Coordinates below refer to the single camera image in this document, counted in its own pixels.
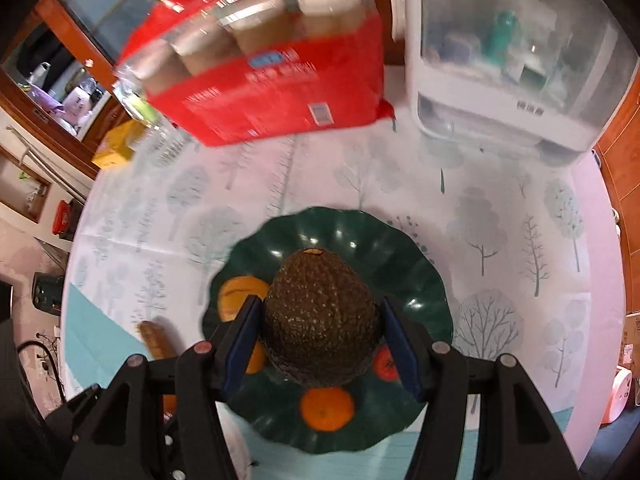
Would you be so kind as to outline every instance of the purple cloth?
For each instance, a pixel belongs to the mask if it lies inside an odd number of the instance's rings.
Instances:
[[[36,104],[42,108],[46,113],[64,109],[63,105],[56,101],[53,97],[47,94],[42,88],[38,88],[37,86],[31,86],[31,99],[33,99]]]

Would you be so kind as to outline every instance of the orange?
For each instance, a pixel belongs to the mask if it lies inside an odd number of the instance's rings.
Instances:
[[[353,418],[355,407],[347,390],[315,388],[300,400],[300,414],[316,431],[337,431]]]
[[[227,280],[218,293],[218,315],[224,321],[233,321],[244,305],[244,300],[252,294],[263,300],[269,285],[253,276],[238,276]]]
[[[246,373],[257,374],[264,368],[264,364],[267,361],[267,354],[264,353],[264,346],[259,341],[254,346],[254,351],[251,353],[249,364],[246,367]]]

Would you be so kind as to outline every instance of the yellow box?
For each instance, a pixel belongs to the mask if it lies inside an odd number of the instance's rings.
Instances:
[[[135,120],[109,130],[95,152],[93,163],[99,168],[121,166],[131,160],[135,153],[129,143],[139,138],[146,126]]]

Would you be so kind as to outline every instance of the barcode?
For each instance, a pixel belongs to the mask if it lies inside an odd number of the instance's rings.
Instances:
[[[329,110],[327,103],[314,103],[309,105],[309,111],[318,126],[334,124],[334,118],[331,117],[331,110]]]

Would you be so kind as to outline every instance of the floor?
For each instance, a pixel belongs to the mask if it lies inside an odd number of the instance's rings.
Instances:
[[[640,408],[636,407],[625,410],[617,420],[601,427],[582,462],[582,480],[602,480],[639,424]]]

